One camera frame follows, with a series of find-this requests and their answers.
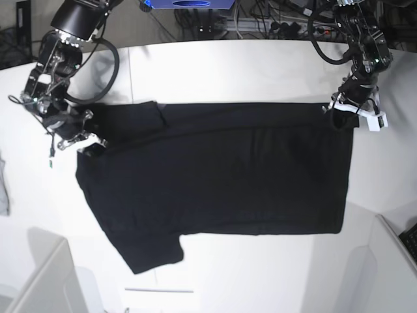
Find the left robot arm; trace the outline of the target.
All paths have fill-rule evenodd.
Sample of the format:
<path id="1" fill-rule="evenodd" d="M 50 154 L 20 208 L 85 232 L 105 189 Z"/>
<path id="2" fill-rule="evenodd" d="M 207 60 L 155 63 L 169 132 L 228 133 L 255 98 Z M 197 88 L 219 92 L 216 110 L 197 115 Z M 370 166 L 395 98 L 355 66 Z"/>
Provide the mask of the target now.
<path id="1" fill-rule="evenodd" d="M 313 32 L 313 24 L 324 11 L 332 11 L 336 29 L 349 46 L 341 59 L 331 59 L 320 49 Z M 384 33 L 380 30 L 372 10 L 362 1 L 326 1 L 308 18 L 308 38 L 319 57 L 331 65 L 352 63 L 348 76 L 331 96 L 326 109 L 349 112 L 353 117 L 366 119 L 370 131 L 388 127 L 386 113 L 380 108 L 379 74 L 388 70 L 392 62 Z"/>

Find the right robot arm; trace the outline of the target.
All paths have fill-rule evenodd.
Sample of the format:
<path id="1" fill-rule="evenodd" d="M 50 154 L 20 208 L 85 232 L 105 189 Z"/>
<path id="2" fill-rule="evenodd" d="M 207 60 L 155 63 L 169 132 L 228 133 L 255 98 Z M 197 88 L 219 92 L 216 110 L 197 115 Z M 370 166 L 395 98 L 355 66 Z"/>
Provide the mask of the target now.
<path id="1" fill-rule="evenodd" d="M 91 110 L 78 112 L 73 104 L 89 105 L 104 98 L 117 78 L 120 57 L 117 48 L 104 38 L 107 19 L 120 1 L 64 1 L 51 21 L 53 31 L 46 33 L 40 45 L 36 66 L 30 72 L 19 98 L 9 100 L 23 106 L 51 137 L 50 157 L 57 149 L 63 151 L 93 136 L 85 129 L 92 119 Z M 70 80 L 85 65 L 83 43 L 103 45 L 113 54 L 114 67 L 107 85 L 92 98 L 79 99 L 68 93 Z"/>

